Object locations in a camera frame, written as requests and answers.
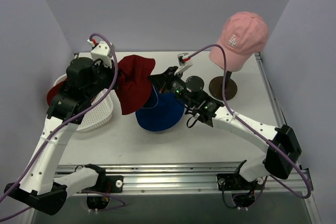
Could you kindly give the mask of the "white perforated basket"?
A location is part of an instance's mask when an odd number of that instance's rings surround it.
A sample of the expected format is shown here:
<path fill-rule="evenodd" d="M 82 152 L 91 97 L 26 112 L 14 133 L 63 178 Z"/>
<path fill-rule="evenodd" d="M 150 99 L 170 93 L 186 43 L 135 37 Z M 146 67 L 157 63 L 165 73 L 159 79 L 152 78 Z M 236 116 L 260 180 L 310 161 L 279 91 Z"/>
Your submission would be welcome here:
<path fill-rule="evenodd" d="M 89 132 L 103 126 L 112 118 L 112 112 L 113 102 L 108 94 L 101 103 L 84 115 L 77 132 Z"/>

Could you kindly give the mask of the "dark red knit hat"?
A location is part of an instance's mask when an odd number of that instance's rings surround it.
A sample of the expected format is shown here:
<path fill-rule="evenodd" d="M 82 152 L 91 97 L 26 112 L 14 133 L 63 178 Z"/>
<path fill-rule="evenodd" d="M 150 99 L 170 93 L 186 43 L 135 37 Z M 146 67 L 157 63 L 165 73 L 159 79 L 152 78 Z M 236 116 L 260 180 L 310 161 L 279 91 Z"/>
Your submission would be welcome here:
<path fill-rule="evenodd" d="M 123 57 L 118 62 L 118 81 L 116 95 L 121 105 L 122 115 L 138 111 L 146 104 L 152 92 L 148 80 L 155 67 L 153 58 L 139 55 Z"/>

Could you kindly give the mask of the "pink baseball cap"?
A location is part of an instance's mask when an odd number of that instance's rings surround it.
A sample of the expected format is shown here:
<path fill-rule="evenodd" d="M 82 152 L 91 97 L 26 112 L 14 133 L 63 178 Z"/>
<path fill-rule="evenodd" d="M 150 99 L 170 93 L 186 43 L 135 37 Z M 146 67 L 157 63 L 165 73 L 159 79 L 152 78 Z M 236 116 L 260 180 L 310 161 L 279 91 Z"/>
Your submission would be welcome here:
<path fill-rule="evenodd" d="M 263 51 L 269 37 L 265 20 L 256 13 L 238 12 L 224 24 L 217 41 L 226 56 L 218 47 L 212 48 L 209 59 L 230 72 L 240 71 L 252 54 Z"/>

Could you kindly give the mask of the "cream mannequin head stand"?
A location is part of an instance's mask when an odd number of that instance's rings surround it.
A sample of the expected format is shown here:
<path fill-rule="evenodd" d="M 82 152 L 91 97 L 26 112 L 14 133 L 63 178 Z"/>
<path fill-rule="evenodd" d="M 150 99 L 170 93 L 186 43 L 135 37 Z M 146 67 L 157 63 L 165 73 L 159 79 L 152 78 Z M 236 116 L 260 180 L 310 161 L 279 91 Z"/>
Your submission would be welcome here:
<path fill-rule="evenodd" d="M 208 86 L 210 94 L 217 100 L 223 101 L 223 91 L 226 100 L 231 100 L 237 94 L 237 84 L 231 79 L 232 72 L 227 71 L 223 76 L 214 77 Z"/>

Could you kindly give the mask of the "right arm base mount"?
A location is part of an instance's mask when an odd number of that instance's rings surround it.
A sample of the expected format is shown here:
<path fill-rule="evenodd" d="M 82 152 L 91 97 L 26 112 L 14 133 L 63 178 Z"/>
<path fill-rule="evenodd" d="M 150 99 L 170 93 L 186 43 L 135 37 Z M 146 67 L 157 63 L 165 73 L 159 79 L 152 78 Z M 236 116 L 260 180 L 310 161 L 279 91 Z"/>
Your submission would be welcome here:
<path fill-rule="evenodd" d="M 242 161 L 235 171 L 231 174 L 217 174 L 217 186 L 218 190 L 222 193 L 222 201 L 224 205 L 229 209 L 245 210 L 247 211 L 257 199 L 261 196 L 261 193 L 265 189 L 266 178 L 257 178 L 252 182 L 248 182 L 240 174 L 242 166 L 247 161 Z M 229 204 L 225 199 L 226 191 L 245 191 L 245 193 L 235 193 L 231 196 L 232 203 Z"/>

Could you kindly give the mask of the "blue bucket hat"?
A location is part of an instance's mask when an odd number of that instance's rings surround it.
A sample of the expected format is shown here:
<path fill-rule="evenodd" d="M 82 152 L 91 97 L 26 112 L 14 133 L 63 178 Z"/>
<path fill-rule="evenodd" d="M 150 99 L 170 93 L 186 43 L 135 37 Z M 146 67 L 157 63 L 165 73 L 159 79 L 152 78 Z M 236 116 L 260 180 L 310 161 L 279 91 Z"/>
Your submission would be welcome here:
<path fill-rule="evenodd" d="M 150 132 L 160 132 L 176 125 L 184 114 L 184 103 L 172 93 L 159 93 L 152 87 L 146 104 L 135 112 L 137 123 Z"/>

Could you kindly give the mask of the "red cap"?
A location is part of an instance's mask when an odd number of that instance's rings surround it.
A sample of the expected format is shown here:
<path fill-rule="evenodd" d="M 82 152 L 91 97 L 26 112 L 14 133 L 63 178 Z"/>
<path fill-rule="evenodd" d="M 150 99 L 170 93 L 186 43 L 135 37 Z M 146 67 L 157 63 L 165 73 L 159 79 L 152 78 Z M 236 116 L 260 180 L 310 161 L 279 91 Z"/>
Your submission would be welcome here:
<path fill-rule="evenodd" d="M 47 93 L 47 104 L 48 106 L 51 105 L 51 102 L 53 100 L 53 98 L 59 93 L 60 88 L 62 87 L 63 83 L 65 81 L 61 81 L 58 84 L 56 84 L 55 86 L 53 86 Z"/>

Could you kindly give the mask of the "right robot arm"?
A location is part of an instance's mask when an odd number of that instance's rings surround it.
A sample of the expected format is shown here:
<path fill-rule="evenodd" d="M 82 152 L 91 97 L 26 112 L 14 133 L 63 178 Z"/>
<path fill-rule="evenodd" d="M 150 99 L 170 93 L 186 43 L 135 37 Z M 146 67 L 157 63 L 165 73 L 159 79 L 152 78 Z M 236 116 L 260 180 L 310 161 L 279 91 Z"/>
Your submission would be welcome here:
<path fill-rule="evenodd" d="M 204 81 L 198 76 L 182 80 L 177 67 L 169 67 L 148 80 L 160 93 L 172 93 L 185 103 L 197 121 L 210 127 L 229 131 L 263 151 L 263 156 L 244 161 L 233 175 L 236 187 L 244 189 L 259 177 L 272 175 L 287 179 L 301 155 L 301 147 L 293 129 L 287 125 L 276 127 L 231 111 L 224 103 L 213 99 L 204 90 Z"/>

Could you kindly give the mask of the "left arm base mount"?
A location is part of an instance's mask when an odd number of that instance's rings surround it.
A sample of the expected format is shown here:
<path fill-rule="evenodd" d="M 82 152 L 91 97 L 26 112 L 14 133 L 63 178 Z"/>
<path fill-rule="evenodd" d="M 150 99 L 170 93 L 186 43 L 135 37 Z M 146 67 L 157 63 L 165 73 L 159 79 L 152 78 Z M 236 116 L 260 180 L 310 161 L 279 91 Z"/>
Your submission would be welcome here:
<path fill-rule="evenodd" d="M 111 196 L 111 193 L 121 193 L 123 191 L 123 176 L 107 176 L 104 168 L 87 164 L 84 168 L 97 174 L 92 186 L 82 190 L 86 194 L 97 194 L 98 196 L 88 196 L 86 205 L 90 211 L 95 213 L 109 211 L 125 206 L 124 200 Z"/>

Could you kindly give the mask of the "aluminium mounting rail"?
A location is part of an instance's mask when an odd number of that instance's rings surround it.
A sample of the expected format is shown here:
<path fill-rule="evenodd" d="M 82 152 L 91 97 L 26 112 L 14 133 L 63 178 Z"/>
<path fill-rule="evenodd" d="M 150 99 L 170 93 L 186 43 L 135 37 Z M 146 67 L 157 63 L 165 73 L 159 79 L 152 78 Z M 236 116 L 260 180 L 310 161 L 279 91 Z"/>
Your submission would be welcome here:
<path fill-rule="evenodd" d="M 101 165 L 108 176 L 123 176 L 122 195 L 218 193 L 218 174 L 231 174 L 237 162 Z"/>

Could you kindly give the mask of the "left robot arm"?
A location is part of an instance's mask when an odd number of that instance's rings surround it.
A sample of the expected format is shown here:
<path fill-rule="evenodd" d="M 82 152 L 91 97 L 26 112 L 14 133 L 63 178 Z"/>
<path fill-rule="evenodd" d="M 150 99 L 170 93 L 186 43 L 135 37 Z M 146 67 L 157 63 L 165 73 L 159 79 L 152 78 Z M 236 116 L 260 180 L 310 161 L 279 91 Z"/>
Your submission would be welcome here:
<path fill-rule="evenodd" d="M 10 197 L 48 215 L 55 215 L 67 198 L 84 191 L 105 193 L 106 171 L 88 164 L 77 172 L 54 178 L 60 158 L 86 113 L 98 106 L 93 99 L 110 92 L 118 76 L 116 58 L 76 58 L 66 70 L 67 80 L 52 99 L 38 145 L 21 176 L 4 189 Z"/>

